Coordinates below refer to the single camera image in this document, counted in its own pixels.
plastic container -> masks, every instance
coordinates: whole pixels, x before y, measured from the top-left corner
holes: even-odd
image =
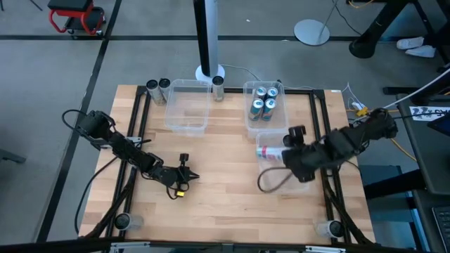
[[[211,85],[177,79],[170,86],[165,125],[183,136],[203,136],[210,112]]]
[[[272,131],[263,132],[257,135],[256,144],[258,146],[269,146],[273,148],[282,148],[283,137],[288,134],[288,131]],[[265,169],[272,167],[285,167],[283,161],[273,161],[258,158],[259,173],[261,174]],[[265,190],[276,187],[285,177],[292,172],[289,169],[278,169],[265,173],[261,178],[261,187]],[[283,186],[272,194],[299,194],[309,190],[309,183],[300,183],[298,179],[292,175]]]
[[[270,121],[266,122],[262,119],[252,121],[248,114],[252,107],[254,92],[258,87],[266,89],[275,87],[278,89],[276,97],[276,107]],[[249,138],[256,138],[256,135],[263,131],[288,131],[289,122],[286,110],[286,97],[283,85],[280,82],[246,82],[243,87],[244,93],[244,109],[245,109],[245,125],[248,130]]]

wooden tabletop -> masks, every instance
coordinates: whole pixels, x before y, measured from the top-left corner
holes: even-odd
[[[136,87],[120,85],[110,116],[117,130],[127,132]],[[348,125],[340,92],[326,91],[332,128]],[[287,95],[290,126],[305,125],[306,143],[314,141],[309,97]],[[319,101],[316,100],[321,134],[324,134]],[[319,171],[309,190],[296,195],[264,194],[256,184],[259,174],[256,143],[247,138],[243,95],[226,93],[221,103],[211,102],[203,138],[178,136],[165,127],[165,106],[150,104],[144,139],[152,139],[143,150],[160,156],[168,166],[179,166],[179,154],[189,153],[187,165],[200,178],[191,181],[184,198],[170,200],[165,187],[154,181],[136,180],[132,214],[144,218],[144,227],[127,233],[127,239],[253,242],[285,244],[329,244],[319,237],[314,223],[326,220]],[[102,150],[97,168],[113,158]],[[87,234],[108,210],[114,193],[120,161],[116,160],[92,183],[80,235]],[[356,168],[344,163],[340,170],[342,191],[349,215],[367,238],[375,241],[361,177]]]

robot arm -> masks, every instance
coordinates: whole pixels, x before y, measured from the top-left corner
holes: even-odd
[[[174,183],[186,184],[199,176],[185,166],[188,154],[180,155],[179,167],[164,166],[164,161],[152,153],[145,153],[136,147],[136,144],[128,140],[120,132],[115,130],[114,120],[101,111],[91,111],[76,127],[82,137],[100,150],[102,144],[109,144],[114,155],[127,161],[148,175],[149,179],[171,187]]]
[[[304,127],[293,127],[283,140],[289,147],[282,152],[283,163],[300,182],[312,181],[317,169],[339,166],[363,152],[370,140],[394,138],[397,132],[395,121],[385,109],[374,110],[365,122],[335,129],[310,145],[303,142]]]

yellow cable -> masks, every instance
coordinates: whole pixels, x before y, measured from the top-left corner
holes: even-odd
[[[356,6],[356,5],[353,4],[353,0],[351,0],[351,1],[349,1],[349,4],[350,4],[351,6],[353,6],[353,8],[363,8],[364,6],[370,4],[370,3],[373,2],[373,1],[375,1],[375,0],[370,0],[370,1],[368,1],[367,3],[365,3],[365,4],[362,4],[362,5],[360,5],[360,6]]]
[[[347,112],[357,112],[357,109],[346,109]],[[398,110],[388,110],[388,112],[399,112]]]
[[[412,156],[412,155],[410,155],[405,149],[403,149],[401,146],[400,146],[400,144],[396,141],[396,140],[394,140],[393,138],[392,139],[390,139],[392,142],[393,142],[393,144],[394,145],[396,145],[406,156],[408,156],[409,158],[411,158],[414,162],[417,162],[417,160],[415,159],[415,157],[414,156]]]

soda can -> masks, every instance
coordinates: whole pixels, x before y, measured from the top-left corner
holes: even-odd
[[[158,86],[158,81],[152,79],[147,82],[146,87],[150,97],[156,105],[165,105],[166,100],[164,99],[160,87]]]
[[[169,91],[170,91],[170,80],[167,78],[161,78],[160,83],[158,84],[161,90],[162,95],[166,101],[169,100]]]
[[[248,114],[248,117],[256,121],[259,119],[259,116],[261,115],[262,108],[264,107],[264,101],[262,99],[255,99],[252,102],[252,107],[250,108],[250,112]]]
[[[266,99],[267,90],[264,87],[258,87],[255,89],[255,94],[253,96],[253,99]]]
[[[267,90],[267,99],[272,98],[272,99],[276,100],[277,95],[278,95],[278,89],[272,87]]]
[[[256,156],[268,161],[283,161],[283,151],[287,147],[259,146],[256,148]]]
[[[120,231],[139,230],[142,225],[142,216],[128,213],[121,213],[114,220],[114,226]]]
[[[276,107],[276,101],[273,98],[269,98],[264,103],[264,109],[262,111],[262,120],[270,121],[272,114],[274,113],[274,108]]]
[[[217,76],[212,79],[212,93],[214,96],[214,101],[222,102],[224,99],[224,78]]]

